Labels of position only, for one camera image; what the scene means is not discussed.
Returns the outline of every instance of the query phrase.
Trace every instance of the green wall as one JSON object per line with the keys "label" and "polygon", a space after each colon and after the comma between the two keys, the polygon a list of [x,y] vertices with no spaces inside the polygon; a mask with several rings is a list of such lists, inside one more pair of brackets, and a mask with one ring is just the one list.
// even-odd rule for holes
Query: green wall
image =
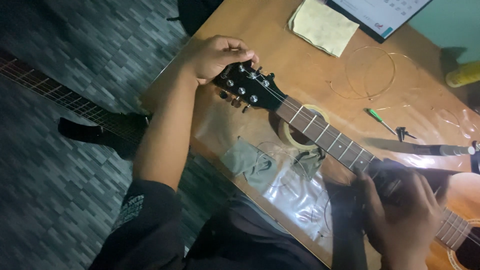
{"label": "green wall", "polygon": [[466,48],[459,63],[480,60],[480,0],[433,0],[410,25],[441,48]]}

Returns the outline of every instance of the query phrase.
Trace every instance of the wooden table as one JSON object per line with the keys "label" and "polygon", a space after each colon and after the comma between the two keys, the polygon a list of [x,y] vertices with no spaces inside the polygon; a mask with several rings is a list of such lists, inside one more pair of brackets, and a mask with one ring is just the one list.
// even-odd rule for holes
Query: wooden table
{"label": "wooden table", "polygon": [[[342,56],[335,58],[286,27],[300,3],[301,0],[225,0],[194,38],[205,39],[217,34],[242,38],[260,56],[264,71],[275,73],[275,82],[285,94],[303,104],[322,108],[334,127],[379,158],[390,158],[408,166],[470,171],[468,156],[395,153],[374,147],[378,141],[368,139],[396,140],[396,137],[364,113],[363,108],[377,110],[392,128],[407,127],[418,137],[410,142],[468,146],[473,139],[478,139],[480,117],[461,102],[466,99],[464,91],[450,89],[444,83],[437,46],[408,25],[381,45],[357,30]],[[391,59],[387,52],[393,53]],[[348,81],[363,96],[366,96],[364,85],[371,95],[379,93],[392,78],[392,60],[396,73],[387,91],[375,98],[361,98],[352,91]],[[150,88],[142,95],[146,109],[153,109],[159,90]],[[281,141],[270,127],[265,110],[242,114],[241,109],[220,99],[217,92],[213,85],[197,91],[191,136],[193,150],[206,157],[320,260],[330,265],[331,250],[313,242],[247,185],[243,176],[233,178],[219,161],[239,135],[253,145],[264,141],[281,144]],[[336,179],[351,177],[332,158],[326,159],[321,172]],[[368,244],[366,251],[369,268],[379,269],[378,254]]]}

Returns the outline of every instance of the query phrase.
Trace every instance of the hand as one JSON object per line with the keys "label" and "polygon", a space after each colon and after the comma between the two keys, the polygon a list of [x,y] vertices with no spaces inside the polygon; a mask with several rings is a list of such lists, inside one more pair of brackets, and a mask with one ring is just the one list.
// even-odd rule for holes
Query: hand
{"label": "hand", "polygon": [[423,175],[411,169],[396,171],[405,192],[401,207],[382,205],[372,179],[357,173],[365,185],[365,207],[372,228],[367,235],[383,255],[382,269],[426,270],[430,243],[442,225],[447,187],[434,195]]}
{"label": "hand", "polygon": [[194,50],[187,52],[183,58],[184,64],[190,67],[200,85],[209,83],[231,63],[250,59],[253,63],[258,63],[259,60],[243,40],[225,36],[199,41]]}

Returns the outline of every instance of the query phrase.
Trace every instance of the tablet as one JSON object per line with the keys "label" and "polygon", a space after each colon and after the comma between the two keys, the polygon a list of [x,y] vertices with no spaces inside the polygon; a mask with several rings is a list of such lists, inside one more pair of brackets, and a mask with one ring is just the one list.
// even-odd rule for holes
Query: tablet
{"label": "tablet", "polygon": [[383,43],[432,0],[327,0],[326,4]]}

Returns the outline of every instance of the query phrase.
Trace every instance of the masking tape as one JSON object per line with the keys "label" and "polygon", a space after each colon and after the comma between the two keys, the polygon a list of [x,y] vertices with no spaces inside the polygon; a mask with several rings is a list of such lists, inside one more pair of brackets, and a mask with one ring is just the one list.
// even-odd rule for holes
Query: masking tape
{"label": "masking tape", "polygon": [[[305,108],[309,110],[314,110],[318,113],[320,113],[324,118],[327,123],[330,123],[330,118],[328,118],[328,115],[321,109],[318,108],[315,105],[303,105]],[[292,137],[292,134],[290,133],[290,127],[287,122],[285,122],[283,119],[280,120],[280,124],[278,125],[278,137],[280,137],[280,140],[282,143],[285,145],[291,146],[291,147],[296,147],[298,149],[302,150],[313,150],[315,148],[318,148],[318,146],[314,145],[303,145],[295,141]]]}

